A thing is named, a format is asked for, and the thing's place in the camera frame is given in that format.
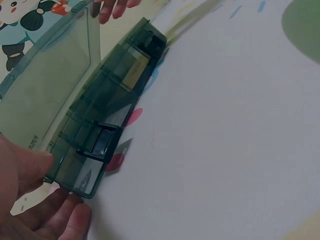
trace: plastic box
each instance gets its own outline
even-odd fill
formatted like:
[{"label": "plastic box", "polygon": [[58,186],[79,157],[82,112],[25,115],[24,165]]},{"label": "plastic box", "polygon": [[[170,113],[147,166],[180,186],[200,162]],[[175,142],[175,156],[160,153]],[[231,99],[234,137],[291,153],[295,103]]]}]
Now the plastic box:
[{"label": "plastic box", "polygon": [[0,84],[0,131],[51,152],[45,181],[90,199],[167,39],[143,18],[100,61],[88,4],[62,17]]}]

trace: cartoon character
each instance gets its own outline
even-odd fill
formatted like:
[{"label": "cartoon character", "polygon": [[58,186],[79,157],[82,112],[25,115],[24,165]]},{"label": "cartoon character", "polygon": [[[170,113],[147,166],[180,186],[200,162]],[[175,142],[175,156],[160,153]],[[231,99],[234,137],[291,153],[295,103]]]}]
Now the cartoon character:
[{"label": "cartoon character", "polygon": [[35,43],[79,0],[0,0],[0,45],[11,71],[24,56],[25,42]]}]

